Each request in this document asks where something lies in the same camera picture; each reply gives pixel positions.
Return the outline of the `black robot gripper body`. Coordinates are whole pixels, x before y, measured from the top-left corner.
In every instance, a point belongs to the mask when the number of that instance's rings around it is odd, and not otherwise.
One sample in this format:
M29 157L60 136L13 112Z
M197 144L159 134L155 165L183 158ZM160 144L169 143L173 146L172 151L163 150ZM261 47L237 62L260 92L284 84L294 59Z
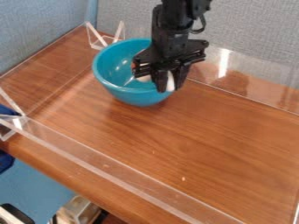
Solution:
M201 39L189 39L189 34L204 31L203 14L209 9L208 5L153 7L151 45L133 57L135 77L152 76L156 70L173 72L179 65L204 60L204 49L209 43Z

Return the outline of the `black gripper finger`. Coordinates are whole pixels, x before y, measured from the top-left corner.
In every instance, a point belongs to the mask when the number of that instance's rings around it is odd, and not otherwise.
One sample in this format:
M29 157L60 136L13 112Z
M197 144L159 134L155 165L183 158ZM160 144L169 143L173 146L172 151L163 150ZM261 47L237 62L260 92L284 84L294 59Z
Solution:
M159 93L169 92L169 72L167 70L156 70L152 74L152 80Z
M189 64L181 64L172 71L173 84L176 90L179 90L183 87L183 83L185 81L189 69L191 69Z

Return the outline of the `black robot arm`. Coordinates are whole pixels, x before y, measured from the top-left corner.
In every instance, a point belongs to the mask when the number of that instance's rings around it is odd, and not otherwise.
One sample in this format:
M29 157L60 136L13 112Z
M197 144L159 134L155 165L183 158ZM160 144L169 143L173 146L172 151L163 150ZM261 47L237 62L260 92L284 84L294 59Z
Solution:
M209 42L189 39L205 29L204 13L211 0L161 0L153 7L151 44L132 58L136 78L151 76L156 91L167 91L168 74L173 89L183 87L192 64L204 61Z

